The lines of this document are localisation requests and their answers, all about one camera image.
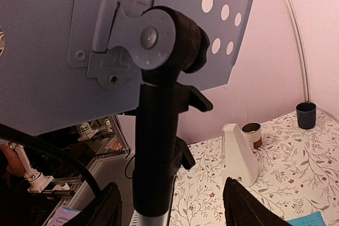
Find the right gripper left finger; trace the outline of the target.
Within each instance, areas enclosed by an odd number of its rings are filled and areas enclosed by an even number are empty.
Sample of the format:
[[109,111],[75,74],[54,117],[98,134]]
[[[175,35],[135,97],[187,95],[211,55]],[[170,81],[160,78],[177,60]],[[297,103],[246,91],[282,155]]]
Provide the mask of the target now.
[[66,226],[122,225],[122,199],[118,185],[110,182]]

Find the blue sheet music page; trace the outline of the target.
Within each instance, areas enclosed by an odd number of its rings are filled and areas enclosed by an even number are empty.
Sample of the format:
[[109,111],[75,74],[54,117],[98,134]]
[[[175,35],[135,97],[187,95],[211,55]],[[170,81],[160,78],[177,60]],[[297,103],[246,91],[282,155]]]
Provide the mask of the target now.
[[326,226],[320,212],[287,221],[292,226]]

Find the light blue music stand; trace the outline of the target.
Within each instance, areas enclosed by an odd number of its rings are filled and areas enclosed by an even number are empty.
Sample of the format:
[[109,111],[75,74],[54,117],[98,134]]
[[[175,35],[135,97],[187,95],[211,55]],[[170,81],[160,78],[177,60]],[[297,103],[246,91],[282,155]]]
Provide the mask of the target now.
[[136,116],[133,207],[162,225],[174,176],[194,165],[179,114],[212,110],[205,89],[226,84],[253,0],[1,0],[1,143],[69,163],[95,197],[93,175],[38,134],[103,116]]

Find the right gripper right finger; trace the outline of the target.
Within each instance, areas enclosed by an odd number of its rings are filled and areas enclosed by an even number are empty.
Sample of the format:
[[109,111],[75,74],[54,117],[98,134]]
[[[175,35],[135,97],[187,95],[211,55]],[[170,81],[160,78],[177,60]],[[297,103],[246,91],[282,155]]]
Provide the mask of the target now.
[[230,177],[224,185],[224,208],[229,226],[289,225],[267,209],[240,182]]

